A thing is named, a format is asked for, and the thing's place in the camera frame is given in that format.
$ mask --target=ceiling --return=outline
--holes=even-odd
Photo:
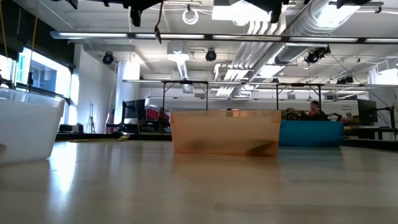
[[[23,8],[31,13],[36,12],[36,1],[34,0],[14,0]],[[213,0],[201,0],[203,6],[200,9],[211,10]],[[332,35],[346,36],[397,36],[398,35],[398,1],[382,0],[384,2],[383,11],[380,14],[373,12],[357,12],[346,21],[341,27],[332,33]],[[296,1],[296,7],[288,8],[287,22],[289,22],[303,8],[302,1]],[[69,5],[66,1],[53,2],[49,0],[40,0],[39,17],[48,25],[56,30],[62,31],[92,31],[92,32],[153,32],[154,25],[157,22],[159,11],[147,9],[142,14],[141,27],[129,25],[129,13],[123,9],[122,5],[111,4],[106,8],[101,2],[79,1],[79,9]],[[213,21],[211,16],[200,13],[199,20],[194,25],[188,25],[182,21],[182,12],[184,6],[166,5],[160,31],[175,33],[208,33],[208,34],[244,34],[248,26],[239,27],[230,21]],[[373,11],[374,8],[363,7],[360,11]],[[99,40],[90,41],[91,49],[98,51],[98,54],[104,46],[114,47],[117,45],[126,46],[127,50],[120,51],[117,57],[129,58],[128,46],[133,45],[139,52],[145,65],[141,67],[141,73],[147,75],[170,73],[176,70],[175,62],[167,60],[167,41],[162,45],[154,40]],[[194,55],[190,56],[187,62],[189,70],[213,71],[216,63],[231,61],[235,58],[239,50],[240,42],[207,42],[207,41],[189,41],[190,49]],[[214,48],[218,54],[216,62],[206,62],[205,53],[208,48]],[[374,66],[375,62],[383,61],[383,57],[398,57],[398,45],[330,45],[332,54],[347,69],[353,68],[354,75],[361,81],[367,81],[367,69]],[[277,76],[282,81],[303,82],[308,80],[312,82],[325,82],[331,76],[345,71],[333,57],[327,56],[321,63],[313,65],[309,70],[303,68],[303,57],[299,57],[292,66],[286,67]]]

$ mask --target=person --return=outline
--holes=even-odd
[[[307,113],[308,120],[311,121],[328,121],[328,116],[319,109],[319,102],[316,100],[311,101],[310,111]]]

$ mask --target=white container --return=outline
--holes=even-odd
[[[51,155],[65,101],[0,88],[0,165]]]

